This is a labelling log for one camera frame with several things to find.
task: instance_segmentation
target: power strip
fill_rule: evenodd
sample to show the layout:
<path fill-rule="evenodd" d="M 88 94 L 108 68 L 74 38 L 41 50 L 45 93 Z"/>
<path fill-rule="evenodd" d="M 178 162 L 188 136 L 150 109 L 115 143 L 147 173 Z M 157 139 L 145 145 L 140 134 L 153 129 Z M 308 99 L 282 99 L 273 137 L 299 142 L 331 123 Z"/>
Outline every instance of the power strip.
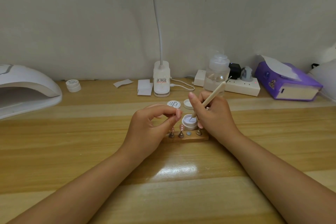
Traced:
<path fill-rule="evenodd" d="M 256 97 L 259 94 L 260 86 L 257 78 L 253 78 L 252 82 L 244 82 L 240 78 L 238 78 L 237 80 L 230 79 L 226 83 L 225 91 Z"/>

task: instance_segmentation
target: tissue box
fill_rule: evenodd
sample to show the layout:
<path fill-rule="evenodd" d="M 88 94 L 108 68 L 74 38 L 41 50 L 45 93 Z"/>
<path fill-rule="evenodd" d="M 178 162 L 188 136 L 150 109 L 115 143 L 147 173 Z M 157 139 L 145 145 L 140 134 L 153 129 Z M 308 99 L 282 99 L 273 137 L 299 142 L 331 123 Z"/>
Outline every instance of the tissue box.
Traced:
<path fill-rule="evenodd" d="M 323 85 L 306 75 L 290 63 L 283 63 L 298 75 L 298 80 L 286 78 L 269 68 L 265 61 L 260 62 L 254 76 L 275 99 L 313 101 Z"/>

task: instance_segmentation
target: charging cable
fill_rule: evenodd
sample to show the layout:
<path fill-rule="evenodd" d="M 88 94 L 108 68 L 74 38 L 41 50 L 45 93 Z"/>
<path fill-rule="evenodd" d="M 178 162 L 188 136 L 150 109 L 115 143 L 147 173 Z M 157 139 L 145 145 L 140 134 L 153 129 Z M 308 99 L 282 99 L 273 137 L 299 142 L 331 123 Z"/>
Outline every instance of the charging cable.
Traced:
<path fill-rule="evenodd" d="M 170 79 L 173 80 L 173 81 L 182 82 L 182 83 L 184 83 L 185 85 L 187 85 L 187 86 L 189 86 L 189 87 L 192 87 L 192 89 L 188 89 L 187 87 L 184 87 L 184 86 L 182 86 L 182 85 L 178 85 L 178 84 L 173 84 L 173 83 L 170 84 L 171 87 L 179 86 L 179 87 L 185 88 L 185 89 L 188 90 L 188 91 L 194 91 L 194 90 L 195 90 L 195 87 L 194 87 L 194 86 L 189 85 L 189 84 L 187 84 L 187 83 L 185 83 L 185 82 L 183 82 L 183 81 L 175 80 L 175 79 L 173 79 L 173 78 L 170 78 Z"/>

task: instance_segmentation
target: uv nail lamp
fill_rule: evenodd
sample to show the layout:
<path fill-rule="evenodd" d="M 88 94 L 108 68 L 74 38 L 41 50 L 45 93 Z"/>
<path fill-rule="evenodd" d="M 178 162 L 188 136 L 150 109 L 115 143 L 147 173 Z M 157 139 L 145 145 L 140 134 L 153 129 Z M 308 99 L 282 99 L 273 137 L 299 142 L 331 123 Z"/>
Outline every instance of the uv nail lamp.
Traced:
<path fill-rule="evenodd" d="M 53 106 L 62 91 L 45 74 L 34 69 L 0 64 L 0 119 Z"/>

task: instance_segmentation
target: wooden desk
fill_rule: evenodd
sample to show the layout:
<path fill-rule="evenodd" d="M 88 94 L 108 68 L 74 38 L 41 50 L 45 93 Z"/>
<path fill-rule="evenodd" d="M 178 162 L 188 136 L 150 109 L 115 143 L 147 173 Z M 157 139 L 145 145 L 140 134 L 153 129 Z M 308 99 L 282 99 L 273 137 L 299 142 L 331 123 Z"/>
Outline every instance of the wooden desk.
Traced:
<path fill-rule="evenodd" d="M 76 178 L 121 145 L 132 114 L 151 103 L 137 81 L 84 81 L 51 108 L 0 120 L 0 223 Z M 198 94 L 202 88 L 197 87 Z M 336 190 L 336 107 L 226 92 L 239 129 L 325 186 Z M 184 113 L 190 110 L 182 108 Z M 235 158 L 215 140 L 161 144 L 119 186 L 92 223 L 283 223 Z"/>

